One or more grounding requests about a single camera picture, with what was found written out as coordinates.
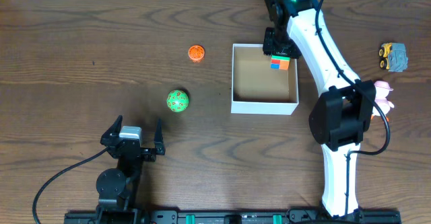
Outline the pink duck toy with hat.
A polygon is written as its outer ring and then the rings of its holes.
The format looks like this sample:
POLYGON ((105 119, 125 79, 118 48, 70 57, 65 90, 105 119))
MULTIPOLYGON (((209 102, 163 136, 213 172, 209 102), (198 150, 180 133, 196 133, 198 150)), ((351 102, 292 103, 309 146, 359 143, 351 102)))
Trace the pink duck toy with hat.
POLYGON ((374 101, 384 113, 386 120, 389 120, 387 114, 395 105, 387 99, 387 96, 393 91, 393 88, 386 81, 375 81, 374 86, 376 88, 374 101))

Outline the green number ball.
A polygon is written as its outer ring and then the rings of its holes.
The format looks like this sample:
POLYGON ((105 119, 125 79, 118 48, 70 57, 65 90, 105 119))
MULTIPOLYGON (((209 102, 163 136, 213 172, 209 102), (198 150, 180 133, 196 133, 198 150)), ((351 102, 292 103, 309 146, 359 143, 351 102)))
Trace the green number ball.
POLYGON ((173 90, 166 99, 168 108, 173 112, 183 112, 189 106, 189 97, 183 90, 173 90))

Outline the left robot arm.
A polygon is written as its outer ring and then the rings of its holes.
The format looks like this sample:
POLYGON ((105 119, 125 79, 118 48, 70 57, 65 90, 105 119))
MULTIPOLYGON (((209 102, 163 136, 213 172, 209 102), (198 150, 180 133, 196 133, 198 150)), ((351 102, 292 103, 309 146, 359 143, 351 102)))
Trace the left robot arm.
POLYGON ((123 126, 123 117, 101 136, 100 143, 109 155, 118 161, 115 168, 103 171, 96 180, 99 193, 96 207, 96 224, 147 223, 145 211, 135 206, 137 189, 141 179, 143 162, 154 162, 166 152, 161 121, 157 121, 154 147, 144 147, 141 128, 123 126))

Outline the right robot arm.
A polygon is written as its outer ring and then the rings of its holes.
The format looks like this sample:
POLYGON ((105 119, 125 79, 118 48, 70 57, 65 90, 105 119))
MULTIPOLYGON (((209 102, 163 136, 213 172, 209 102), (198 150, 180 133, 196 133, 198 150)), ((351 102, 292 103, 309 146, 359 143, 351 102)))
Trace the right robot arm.
POLYGON ((322 204, 331 217, 358 208, 354 192, 356 156, 370 126, 376 90, 346 63, 327 27, 317 0, 264 0, 272 28, 265 31, 263 53, 279 61, 304 58, 319 98, 308 118, 324 155, 322 204))

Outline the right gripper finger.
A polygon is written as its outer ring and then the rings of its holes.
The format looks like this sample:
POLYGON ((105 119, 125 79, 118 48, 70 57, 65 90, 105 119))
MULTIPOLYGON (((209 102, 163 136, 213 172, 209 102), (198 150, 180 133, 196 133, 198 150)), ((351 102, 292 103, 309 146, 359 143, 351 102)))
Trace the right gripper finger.
POLYGON ((302 56, 302 53, 300 52, 300 49, 296 45, 291 45, 287 49, 287 57, 290 57, 292 59, 299 59, 302 56))
POLYGON ((273 36, 275 34, 274 28, 266 28, 264 41, 263 41, 263 54, 271 56, 273 52, 273 36))

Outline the grey yellow toy truck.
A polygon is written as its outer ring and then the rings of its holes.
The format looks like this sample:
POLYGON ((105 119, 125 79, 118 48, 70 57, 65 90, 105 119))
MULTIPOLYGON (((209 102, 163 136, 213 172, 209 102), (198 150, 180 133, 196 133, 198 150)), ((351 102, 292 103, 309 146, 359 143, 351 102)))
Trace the grey yellow toy truck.
POLYGON ((380 68, 388 72, 400 73, 407 69, 408 57, 406 47, 401 43, 384 43, 380 46, 380 68))

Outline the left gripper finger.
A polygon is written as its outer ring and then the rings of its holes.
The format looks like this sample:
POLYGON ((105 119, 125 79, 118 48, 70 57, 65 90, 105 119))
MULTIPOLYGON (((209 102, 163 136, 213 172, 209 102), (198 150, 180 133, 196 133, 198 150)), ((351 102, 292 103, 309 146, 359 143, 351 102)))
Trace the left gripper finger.
POLYGON ((100 143, 104 146, 117 146, 122 127, 123 116, 119 115, 114 123, 102 134, 100 143))
POLYGON ((162 134, 162 122, 158 119, 156 131, 154 135, 154 146, 157 155, 165 155, 166 148, 164 146, 163 134, 162 134))

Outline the colourful puzzle cube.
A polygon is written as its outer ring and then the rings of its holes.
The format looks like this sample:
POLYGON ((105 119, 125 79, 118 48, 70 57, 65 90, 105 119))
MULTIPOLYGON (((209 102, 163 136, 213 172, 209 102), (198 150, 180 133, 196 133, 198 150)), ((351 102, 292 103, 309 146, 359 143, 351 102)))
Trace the colourful puzzle cube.
POLYGON ((290 66, 290 57, 271 56, 270 67, 272 69, 287 71, 290 66))

